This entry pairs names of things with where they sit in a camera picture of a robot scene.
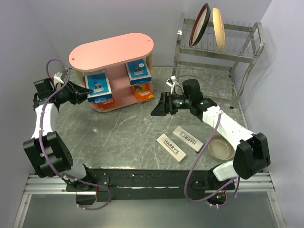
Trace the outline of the orange Gillette box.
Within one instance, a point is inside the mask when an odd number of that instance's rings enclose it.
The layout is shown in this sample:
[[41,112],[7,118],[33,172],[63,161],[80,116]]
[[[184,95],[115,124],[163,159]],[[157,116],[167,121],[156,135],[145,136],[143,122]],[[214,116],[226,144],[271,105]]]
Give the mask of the orange Gillette box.
[[132,92],[138,102],[144,102],[154,98],[153,91],[148,83],[133,85]]
[[98,100],[95,103],[97,104],[98,111],[108,110],[115,106],[115,101],[113,98],[106,98],[104,100]]

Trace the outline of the pink three-tier shelf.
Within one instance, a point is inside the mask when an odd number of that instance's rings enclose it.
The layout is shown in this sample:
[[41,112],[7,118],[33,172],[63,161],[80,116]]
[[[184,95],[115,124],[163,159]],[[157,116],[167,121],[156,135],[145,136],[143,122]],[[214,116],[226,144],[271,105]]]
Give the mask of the pink three-tier shelf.
[[82,87],[86,88],[85,75],[106,71],[112,90],[115,106],[98,111],[97,104],[90,102],[97,112],[109,112],[124,106],[139,103],[130,84],[125,64],[144,59],[152,75],[153,40],[143,33],[128,33],[82,44],[69,55],[69,63],[76,71]]

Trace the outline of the blue Harry's razor box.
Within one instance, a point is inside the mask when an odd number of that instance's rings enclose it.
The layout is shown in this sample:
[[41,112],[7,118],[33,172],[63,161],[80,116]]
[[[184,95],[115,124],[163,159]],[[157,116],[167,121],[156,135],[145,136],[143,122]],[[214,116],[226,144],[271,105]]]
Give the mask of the blue Harry's razor box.
[[152,80],[152,75],[144,59],[128,62],[125,66],[131,85],[145,84]]

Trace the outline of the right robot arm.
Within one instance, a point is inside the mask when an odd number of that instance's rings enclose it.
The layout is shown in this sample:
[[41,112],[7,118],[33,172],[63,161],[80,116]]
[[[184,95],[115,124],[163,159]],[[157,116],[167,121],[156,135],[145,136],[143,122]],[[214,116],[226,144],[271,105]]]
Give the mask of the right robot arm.
[[180,95],[175,92],[178,82],[174,76],[166,83],[171,90],[161,94],[159,103],[151,112],[152,116],[174,115],[179,109],[188,109],[193,116],[223,136],[236,152],[232,161],[211,170],[208,177],[211,188],[219,189],[225,180],[235,177],[247,180],[271,164],[266,136],[242,127],[225,114],[216,102],[205,98],[196,79],[183,81]]

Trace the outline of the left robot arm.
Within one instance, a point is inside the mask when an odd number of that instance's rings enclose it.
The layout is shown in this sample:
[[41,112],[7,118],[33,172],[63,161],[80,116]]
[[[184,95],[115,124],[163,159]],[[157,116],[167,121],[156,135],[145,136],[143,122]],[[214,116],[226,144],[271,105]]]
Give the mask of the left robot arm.
[[65,102],[80,104],[92,90],[70,81],[58,88],[50,78],[36,81],[34,86],[37,90],[33,98],[36,126],[31,139],[23,143],[23,149],[35,173],[41,178],[58,176],[78,190],[93,189],[95,182],[89,168],[73,163],[69,149],[56,132],[60,105]]

